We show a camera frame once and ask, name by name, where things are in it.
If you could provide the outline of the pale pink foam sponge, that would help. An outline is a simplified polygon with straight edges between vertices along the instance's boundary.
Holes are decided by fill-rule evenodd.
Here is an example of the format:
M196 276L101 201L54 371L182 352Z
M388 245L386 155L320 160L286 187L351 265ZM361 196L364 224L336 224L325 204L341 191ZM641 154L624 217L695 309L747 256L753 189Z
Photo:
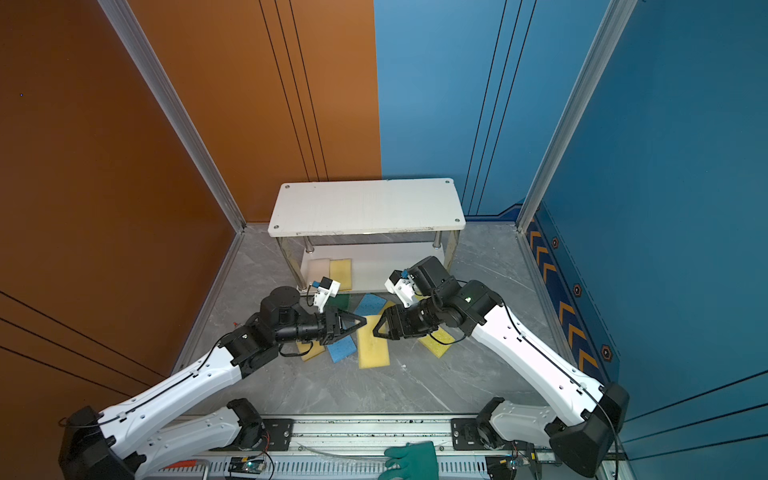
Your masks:
M327 258L310 260L307 263L306 279L309 285L321 282L323 278L330 277L331 260Z

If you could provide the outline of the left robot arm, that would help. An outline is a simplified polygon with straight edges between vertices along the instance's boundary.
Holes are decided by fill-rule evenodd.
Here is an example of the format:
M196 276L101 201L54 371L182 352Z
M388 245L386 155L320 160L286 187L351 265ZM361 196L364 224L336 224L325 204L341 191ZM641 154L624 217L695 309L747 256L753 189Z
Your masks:
M139 479L206 450L266 447L262 417L244 398L198 420L177 419L275 360L283 345L329 345L367 323L334 306L310 312L300 299L292 287L274 289L259 311L188 367L129 400L66 418L58 457L64 477Z

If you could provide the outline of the yellow-green sponge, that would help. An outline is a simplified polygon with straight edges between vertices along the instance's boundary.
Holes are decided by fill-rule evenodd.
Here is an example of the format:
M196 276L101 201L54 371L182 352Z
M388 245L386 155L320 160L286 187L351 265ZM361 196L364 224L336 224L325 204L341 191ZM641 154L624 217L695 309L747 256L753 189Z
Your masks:
M456 339L442 327L419 339L436 358L441 358L455 341Z

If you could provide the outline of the yellow foam sponge front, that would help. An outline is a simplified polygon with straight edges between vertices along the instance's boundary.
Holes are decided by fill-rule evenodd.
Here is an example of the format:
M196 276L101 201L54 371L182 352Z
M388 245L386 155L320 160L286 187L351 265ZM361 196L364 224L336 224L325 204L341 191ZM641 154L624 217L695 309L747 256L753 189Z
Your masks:
M353 288L352 260L331 260L329 264L329 277L340 284L340 291L351 291Z

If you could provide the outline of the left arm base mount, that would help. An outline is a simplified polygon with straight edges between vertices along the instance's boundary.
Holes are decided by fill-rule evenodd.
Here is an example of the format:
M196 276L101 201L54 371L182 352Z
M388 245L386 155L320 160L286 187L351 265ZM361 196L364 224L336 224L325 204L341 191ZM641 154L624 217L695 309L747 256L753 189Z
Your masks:
M294 420L291 418L263 419L258 430L258 442L253 446L253 449L268 453L273 451L286 452L290 448L293 429Z

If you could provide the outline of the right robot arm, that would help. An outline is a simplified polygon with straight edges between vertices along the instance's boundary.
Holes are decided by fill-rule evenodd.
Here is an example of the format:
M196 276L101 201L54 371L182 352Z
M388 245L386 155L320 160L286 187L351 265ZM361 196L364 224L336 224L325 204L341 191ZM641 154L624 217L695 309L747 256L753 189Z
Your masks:
M434 256L393 271L385 288L399 302L382 312L374 336L422 338L441 325L458 328L504 360L545 400L539 407L502 397L489 401L475 418L485 448L501 449L514 441L549 446L579 475L597 474L618 446L630 400L622 386L579 371L525 327L500 294L480 281L456 279Z

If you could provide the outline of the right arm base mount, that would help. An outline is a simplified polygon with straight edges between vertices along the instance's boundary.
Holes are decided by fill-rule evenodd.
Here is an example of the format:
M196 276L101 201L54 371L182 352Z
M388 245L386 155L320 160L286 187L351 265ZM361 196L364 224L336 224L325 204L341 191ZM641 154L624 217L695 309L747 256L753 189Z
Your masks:
M494 450L503 445L488 419L453 418L450 426L457 451Z

